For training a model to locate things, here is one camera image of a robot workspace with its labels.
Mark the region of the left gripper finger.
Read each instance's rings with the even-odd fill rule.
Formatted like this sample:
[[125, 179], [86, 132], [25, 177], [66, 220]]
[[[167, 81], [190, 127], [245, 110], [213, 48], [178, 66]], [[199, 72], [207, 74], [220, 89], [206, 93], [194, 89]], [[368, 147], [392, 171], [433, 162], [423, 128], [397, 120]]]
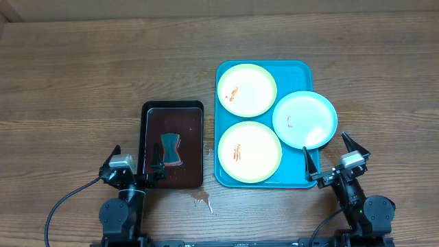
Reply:
[[161, 154], [161, 149], [158, 143], [154, 144], [150, 167], [153, 171], [153, 175], [155, 178], [167, 177], [167, 171], [165, 169], [165, 165]]
[[113, 151], [111, 152], [110, 156], [104, 161], [102, 167], [108, 167], [110, 160], [113, 156], [120, 155], [121, 154], [121, 147], [119, 145], [116, 145]]

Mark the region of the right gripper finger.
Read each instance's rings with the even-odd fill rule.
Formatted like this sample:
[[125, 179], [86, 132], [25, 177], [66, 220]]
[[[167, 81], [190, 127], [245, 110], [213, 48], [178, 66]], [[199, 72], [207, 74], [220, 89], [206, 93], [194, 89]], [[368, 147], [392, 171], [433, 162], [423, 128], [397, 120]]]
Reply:
[[307, 181], [313, 181], [313, 177], [318, 174], [318, 169], [316, 168], [307, 148], [303, 146], [302, 150], [305, 158], [305, 179]]
[[342, 133], [342, 138], [349, 152], [358, 151], [364, 158], [369, 158], [370, 152], [355, 142], [346, 132]]

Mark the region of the green and orange sponge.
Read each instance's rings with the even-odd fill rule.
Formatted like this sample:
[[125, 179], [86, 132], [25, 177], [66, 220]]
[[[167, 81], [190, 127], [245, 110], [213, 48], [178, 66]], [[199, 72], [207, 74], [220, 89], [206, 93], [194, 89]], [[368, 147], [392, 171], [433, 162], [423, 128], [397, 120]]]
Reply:
[[180, 135], [176, 133], [162, 134], [161, 143], [163, 147], [164, 165], [168, 167], [182, 165], [182, 160], [178, 153]]

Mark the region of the light blue plate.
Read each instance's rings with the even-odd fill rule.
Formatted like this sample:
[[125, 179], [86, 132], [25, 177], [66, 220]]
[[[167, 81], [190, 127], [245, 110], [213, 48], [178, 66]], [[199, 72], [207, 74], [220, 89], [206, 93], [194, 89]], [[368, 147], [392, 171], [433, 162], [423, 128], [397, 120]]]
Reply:
[[333, 138], [338, 117], [335, 107], [324, 96], [311, 91], [296, 91], [276, 104], [272, 124], [286, 145], [312, 150], [321, 148]]

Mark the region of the yellow-green plate with sauce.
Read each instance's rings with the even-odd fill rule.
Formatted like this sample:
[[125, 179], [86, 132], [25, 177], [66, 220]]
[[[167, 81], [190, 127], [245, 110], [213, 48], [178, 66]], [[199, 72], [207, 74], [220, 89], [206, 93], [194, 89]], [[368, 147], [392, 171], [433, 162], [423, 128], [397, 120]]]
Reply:
[[228, 112], [238, 117], [256, 117], [274, 104], [277, 85], [267, 69], [256, 64], [237, 64], [219, 77], [217, 96]]

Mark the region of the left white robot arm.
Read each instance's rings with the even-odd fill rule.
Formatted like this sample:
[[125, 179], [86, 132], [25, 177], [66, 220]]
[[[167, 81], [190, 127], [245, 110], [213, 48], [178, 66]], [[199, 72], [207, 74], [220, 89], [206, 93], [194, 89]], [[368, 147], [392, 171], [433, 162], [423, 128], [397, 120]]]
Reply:
[[99, 169], [99, 178], [118, 190], [118, 197], [103, 203], [99, 221], [103, 226], [102, 246], [153, 246], [151, 237], [142, 233], [143, 209], [147, 189], [158, 187], [167, 177], [159, 144], [154, 144], [152, 173], [137, 174], [129, 154], [117, 145]]

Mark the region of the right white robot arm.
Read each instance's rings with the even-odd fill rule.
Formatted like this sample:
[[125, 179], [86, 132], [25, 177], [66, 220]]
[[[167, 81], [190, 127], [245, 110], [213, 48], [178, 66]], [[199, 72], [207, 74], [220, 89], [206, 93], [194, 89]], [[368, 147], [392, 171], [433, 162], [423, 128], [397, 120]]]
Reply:
[[[298, 240], [299, 246], [393, 246], [393, 239], [386, 235], [392, 231], [396, 205], [385, 196], [365, 196], [357, 178], [367, 171], [370, 152], [356, 143], [345, 132], [342, 138], [347, 154], [340, 157], [339, 165], [325, 172], [318, 172], [308, 149], [304, 147], [305, 178], [317, 183], [320, 189], [331, 187], [340, 209], [331, 214], [314, 230], [311, 237]], [[336, 230], [332, 237], [318, 238], [318, 232], [330, 220], [343, 213], [348, 229]]]

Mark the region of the black rectangular wash tray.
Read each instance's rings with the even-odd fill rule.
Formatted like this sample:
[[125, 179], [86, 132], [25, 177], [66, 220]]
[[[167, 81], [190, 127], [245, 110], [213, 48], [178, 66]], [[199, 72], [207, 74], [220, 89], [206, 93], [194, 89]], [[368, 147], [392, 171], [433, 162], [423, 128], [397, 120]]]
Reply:
[[204, 106], [192, 101], [149, 101], [141, 109], [141, 128], [138, 151], [138, 173], [150, 174], [154, 144], [158, 143], [163, 157], [161, 135], [180, 135], [178, 153], [182, 165], [168, 167], [167, 178], [158, 184], [160, 189], [195, 189], [203, 181], [203, 124]]

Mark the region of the teal plastic serving tray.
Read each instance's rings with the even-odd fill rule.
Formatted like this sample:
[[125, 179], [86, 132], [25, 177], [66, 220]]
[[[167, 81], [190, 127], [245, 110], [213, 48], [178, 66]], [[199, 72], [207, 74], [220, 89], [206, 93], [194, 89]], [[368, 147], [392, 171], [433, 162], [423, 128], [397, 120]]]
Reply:
[[[307, 64], [299, 60], [229, 60], [223, 62], [216, 72], [218, 84], [221, 76], [227, 69], [238, 64], [256, 64], [266, 69], [273, 76], [277, 85], [277, 96], [275, 102], [280, 101], [286, 95], [296, 91], [312, 91], [312, 73]], [[214, 124], [214, 146], [218, 145], [222, 135], [232, 125], [245, 121], [245, 117], [238, 117], [228, 112], [215, 99], [215, 124]], [[305, 157], [302, 150], [292, 148], [285, 143], [281, 144], [282, 160], [278, 169], [272, 176], [259, 183], [242, 183], [229, 176], [222, 168], [218, 155], [215, 155], [214, 174], [217, 181], [232, 188], [258, 188], [258, 189], [309, 189], [316, 185], [316, 182], [305, 180]]]

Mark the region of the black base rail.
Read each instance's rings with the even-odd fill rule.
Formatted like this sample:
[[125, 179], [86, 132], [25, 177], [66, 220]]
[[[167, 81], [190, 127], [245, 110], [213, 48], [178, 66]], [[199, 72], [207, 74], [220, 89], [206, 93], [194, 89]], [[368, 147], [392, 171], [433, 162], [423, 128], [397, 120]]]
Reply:
[[[153, 246], [153, 247], [308, 247], [310, 237], [301, 237], [294, 241], [256, 241], [256, 242], [184, 242], [181, 240], [167, 240], [156, 241], [151, 244], [144, 244], [142, 241], [128, 242], [127, 244], [112, 243], [104, 244], [94, 243], [90, 244], [90, 247], [100, 246]], [[335, 243], [335, 240], [331, 237], [317, 237], [313, 240], [312, 246], [318, 247], [332, 247], [332, 246], [345, 246], [344, 244]], [[386, 246], [395, 247], [395, 243], [392, 238], [386, 238], [383, 242], [371, 241], [362, 242], [354, 240], [349, 246]]]

